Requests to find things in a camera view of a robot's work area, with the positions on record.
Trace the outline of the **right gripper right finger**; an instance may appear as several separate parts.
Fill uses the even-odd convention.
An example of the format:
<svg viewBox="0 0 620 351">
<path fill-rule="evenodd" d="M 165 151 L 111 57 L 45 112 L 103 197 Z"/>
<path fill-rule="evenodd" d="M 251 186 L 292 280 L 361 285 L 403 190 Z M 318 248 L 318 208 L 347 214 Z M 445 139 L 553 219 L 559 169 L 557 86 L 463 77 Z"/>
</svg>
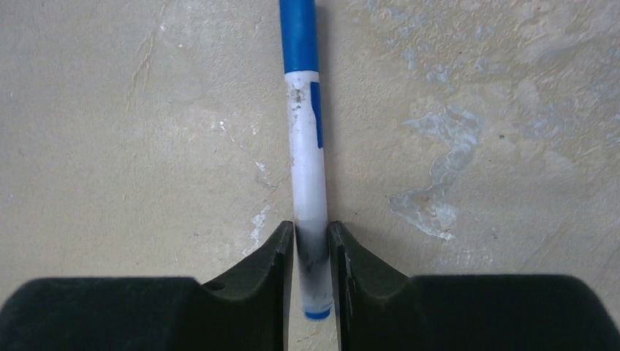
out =
<svg viewBox="0 0 620 351">
<path fill-rule="evenodd" d="M 617 350 L 584 282 L 550 274 L 406 276 L 329 226 L 340 350 Z"/>
</svg>

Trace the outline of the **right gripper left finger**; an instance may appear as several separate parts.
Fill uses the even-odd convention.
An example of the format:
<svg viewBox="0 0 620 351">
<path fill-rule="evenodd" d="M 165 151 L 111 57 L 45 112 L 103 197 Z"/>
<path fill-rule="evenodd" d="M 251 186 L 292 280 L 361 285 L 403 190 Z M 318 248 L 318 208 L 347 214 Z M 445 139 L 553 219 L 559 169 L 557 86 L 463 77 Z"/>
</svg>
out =
<svg viewBox="0 0 620 351">
<path fill-rule="evenodd" d="M 42 278 L 1 308 L 3 350 L 285 350 L 293 225 L 212 280 Z"/>
</svg>

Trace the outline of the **blue white marker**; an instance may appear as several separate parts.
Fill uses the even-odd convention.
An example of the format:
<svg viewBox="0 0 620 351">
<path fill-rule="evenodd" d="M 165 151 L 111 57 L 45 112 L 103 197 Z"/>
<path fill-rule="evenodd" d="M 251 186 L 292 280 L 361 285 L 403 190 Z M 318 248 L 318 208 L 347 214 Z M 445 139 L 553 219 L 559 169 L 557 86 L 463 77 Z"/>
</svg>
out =
<svg viewBox="0 0 620 351">
<path fill-rule="evenodd" d="M 323 320 L 333 306 L 333 290 L 316 6 L 280 1 L 279 12 L 302 311 L 310 320 Z"/>
</svg>

